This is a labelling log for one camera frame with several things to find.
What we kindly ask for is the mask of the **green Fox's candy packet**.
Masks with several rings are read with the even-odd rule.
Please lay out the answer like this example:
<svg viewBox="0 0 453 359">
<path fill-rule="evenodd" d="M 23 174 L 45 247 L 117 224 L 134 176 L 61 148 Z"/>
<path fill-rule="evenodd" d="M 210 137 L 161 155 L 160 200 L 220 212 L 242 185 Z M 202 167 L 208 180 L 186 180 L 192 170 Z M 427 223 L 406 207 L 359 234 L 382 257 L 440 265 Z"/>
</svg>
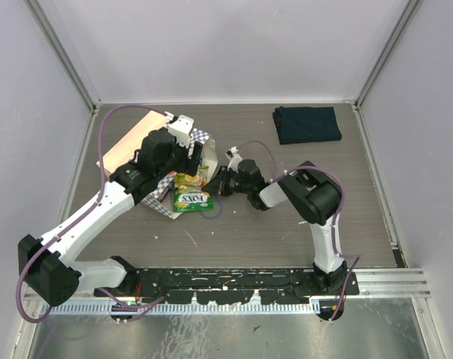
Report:
<svg viewBox="0 0 453 359">
<path fill-rule="evenodd" d="M 175 191 L 173 195 L 174 212 L 203 212 L 214 208 L 210 194 L 203 191 Z"/>
</svg>

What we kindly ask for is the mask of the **blue checkered paper bag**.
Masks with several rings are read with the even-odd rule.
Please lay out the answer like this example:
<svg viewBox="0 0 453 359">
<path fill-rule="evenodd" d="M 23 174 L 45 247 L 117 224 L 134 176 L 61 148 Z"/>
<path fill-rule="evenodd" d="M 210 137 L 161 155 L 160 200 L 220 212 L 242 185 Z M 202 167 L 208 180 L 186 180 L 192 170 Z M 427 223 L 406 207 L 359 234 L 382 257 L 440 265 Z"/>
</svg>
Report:
<svg viewBox="0 0 453 359">
<path fill-rule="evenodd" d="M 172 220 L 181 213 L 173 211 L 172 203 L 164 204 L 163 201 L 171 198 L 173 180 L 178 173 L 162 174 L 162 150 L 165 145 L 176 142 L 176 138 L 167 130 L 174 117 L 178 116 L 169 112 L 150 111 L 106 154 L 99 151 L 96 163 L 104 180 L 119 183 L 123 192 L 131 195 L 136 204 L 148 206 Z M 219 169 L 215 140 L 211 134 L 193 125 L 187 147 L 189 158 L 195 141 L 203 144 L 200 166 L 209 167 L 209 181 Z"/>
</svg>

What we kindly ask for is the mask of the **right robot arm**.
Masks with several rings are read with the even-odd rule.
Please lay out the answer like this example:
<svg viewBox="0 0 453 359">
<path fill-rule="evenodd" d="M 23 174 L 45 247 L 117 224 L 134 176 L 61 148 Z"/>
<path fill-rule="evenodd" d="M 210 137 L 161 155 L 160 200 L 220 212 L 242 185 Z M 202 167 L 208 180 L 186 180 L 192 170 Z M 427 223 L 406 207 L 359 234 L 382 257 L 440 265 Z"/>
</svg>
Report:
<svg viewBox="0 0 453 359">
<path fill-rule="evenodd" d="M 254 160 L 244 159 L 234 168 L 221 166 L 202 190 L 223 197 L 244 194 L 251 206 L 261 211 L 289 202 L 312 232 L 313 278 L 318 291 L 330 295 L 344 283 L 348 267 L 339 253 L 337 230 L 343 196 L 332 173 L 305 161 L 269 182 Z"/>
</svg>

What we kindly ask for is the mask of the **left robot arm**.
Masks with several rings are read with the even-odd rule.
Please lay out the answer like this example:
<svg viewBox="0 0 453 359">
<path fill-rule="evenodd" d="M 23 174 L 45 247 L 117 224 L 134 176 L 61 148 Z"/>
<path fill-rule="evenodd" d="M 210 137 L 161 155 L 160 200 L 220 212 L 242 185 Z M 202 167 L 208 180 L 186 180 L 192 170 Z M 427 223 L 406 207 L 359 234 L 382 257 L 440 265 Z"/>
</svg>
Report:
<svg viewBox="0 0 453 359">
<path fill-rule="evenodd" d="M 203 145 L 182 145 L 166 129 L 154 130 L 134 157 L 119 166 L 98 194 L 55 229 L 18 244 L 19 275 L 48 305 L 57 307 L 76 292 L 112 288 L 120 296 L 137 287 L 136 269 L 123 258 L 79 262 L 78 255 L 111 222 L 138 205 L 172 172 L 195 175 Z"/>
</svg>

